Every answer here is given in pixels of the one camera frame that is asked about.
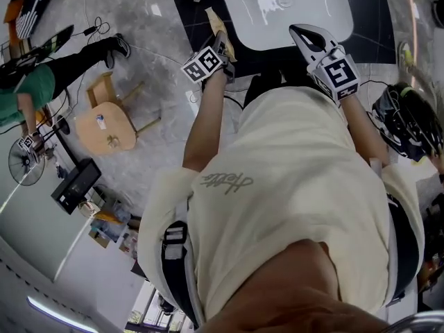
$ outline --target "white plastic basin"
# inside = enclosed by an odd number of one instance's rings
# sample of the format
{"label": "white plastic basin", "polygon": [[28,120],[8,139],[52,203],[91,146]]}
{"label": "white plastic basin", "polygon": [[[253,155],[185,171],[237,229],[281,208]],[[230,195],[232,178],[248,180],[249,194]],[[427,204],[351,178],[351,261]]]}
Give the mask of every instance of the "white plastic basin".
{"label": "white plastic basin", "polygon": [[295,45],[292,24],[328,30],[338,42],[350,37],[353,18],[348,0],[225,0],[237,37],[256,51]]}

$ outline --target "green shirt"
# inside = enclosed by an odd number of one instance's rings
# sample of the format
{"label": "green shirt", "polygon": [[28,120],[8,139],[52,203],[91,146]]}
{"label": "green shirt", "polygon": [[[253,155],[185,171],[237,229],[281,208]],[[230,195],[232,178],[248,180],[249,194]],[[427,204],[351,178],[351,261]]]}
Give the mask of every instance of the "green shirt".
{"label": "green shirt", "polygon": [[16,93],[12,89],[0,89],[0,127],[8,123],[24,120],[18,110],[17,94],[30,94],[36,110],[45,106],[53,98],[56,80],[51,69],[45,65],[38,65],[23,81]]}

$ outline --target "gray floor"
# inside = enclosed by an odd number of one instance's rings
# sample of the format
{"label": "gray floor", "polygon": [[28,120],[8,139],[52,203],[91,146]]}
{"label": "gray floor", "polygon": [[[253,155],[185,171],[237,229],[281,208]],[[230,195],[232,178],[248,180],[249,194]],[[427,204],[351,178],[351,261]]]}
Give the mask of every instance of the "gray floor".
{"label": "gray floor", "polygon": [[[430,72],[433,63],[434,29],[430,13],[432,0],[414,1],[419,14],[419,19],[416,20],[418,65],[424,71]],[[412,43],[408,0],[388,2],[396,42],[407,40]],[[160,15],[156,14],[156,5]],[[134,150],[106,157],[94,157],[103,174],[100,181],[124,194],[133,212],[141,214],[155,172],[160,167],[180,164],[185,140],[197,111],[200,97],[198,87],[191,84],[180,71],[180,64],[190,56],[191,49],[173,0],[52,0],[38,24],[33,43],[42,43],[70,24],[75,25],[76,32],[81,32],[91,26],[97,16],[110,24],[111,31],[108,35],[119,31],[134,46],[129,60],[117,60],[113,80],[122,96],[139,81],[145,82],[142,92],[126,105],[136,128],[159,116],[162,117],[159,125],[142,133]],[[83,36],[72,38],[58,56],[76,53],[86,41]],[[369,78],[386,82],[398,80],[395,65],[359,65],[359,69],[363,81]],[[69,118],[73,130],[76,115],[89,109],[85,88],[105,70],[101,63],[85,74],[78,94],[78,105]],[[69,88],[74,98],[71,100],[72,105],[76,103],[79,82],[80,80],[77,80]],[[250,77],[241,78],[228,89],[245,90],[249,82]],[[383,89],[383,85],[369,83],[362,87],[359,98],[364,106],[369,108]],[[245,91],[235,92],[231,96],[242,100]],[[231,101],[225,101],[222,146],[229,144],[237,132],[239,115],[240,109]],[[75,153],[88,156],[87,151],[78,142],[75,132],[68,136],[68,142]],[[431,197],[441,189],[437,179],[431,179],[420,188],[420,193]]]}

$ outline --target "sneaker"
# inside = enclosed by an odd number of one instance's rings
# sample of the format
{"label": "sneaker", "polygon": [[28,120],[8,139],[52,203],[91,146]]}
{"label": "sneaker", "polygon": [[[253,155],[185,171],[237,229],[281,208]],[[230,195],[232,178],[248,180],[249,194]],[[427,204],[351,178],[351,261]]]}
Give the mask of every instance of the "sneaker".
{"label": "sneaker", "polygon": [[401,42],[398,47],[398,67],[403,71],[408,71],[414,64],[409,44]]}
{"label": "sneaker", "polygon": [[123,36],[120,33],[116,33],[114,38],[117,38],[118,46],[116,47],[115,51],[118,51],[121,55],[123,55],[125,58],[129,58],[131,54],[131,46],[129,43],[127,43]]}
{"label": "sneaker", "polygon": [[114,68],[114,56],[112,55],[112,51],[106,52],[106,58],[104,60],[105,65],[108,69]]}

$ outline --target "black pants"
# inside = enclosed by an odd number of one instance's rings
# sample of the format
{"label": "black pants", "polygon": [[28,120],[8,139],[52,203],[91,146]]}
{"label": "black pants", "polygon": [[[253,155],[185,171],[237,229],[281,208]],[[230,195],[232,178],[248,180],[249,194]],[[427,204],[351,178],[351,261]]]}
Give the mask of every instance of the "black pants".
{"label": "black pants", "polygon": [[101,60],[105,60],[108,51],[116,49],[118,45],[115,38],[109,37],[83,47],[77,54],[45,63],[51,68],[55,78],[53,99],[89,68]]}
{"label": "black pants", "polygon": [[[282,75],[284,76],[285,83],[282,83]],[[263,71],[261,75],[254,76],[251,80],[250,87],[245,95],[244,108],[264,92],[284,86],[308,86],[324,94],[322,89],[307,75],[305,67],[282,70],[269,69]]]}

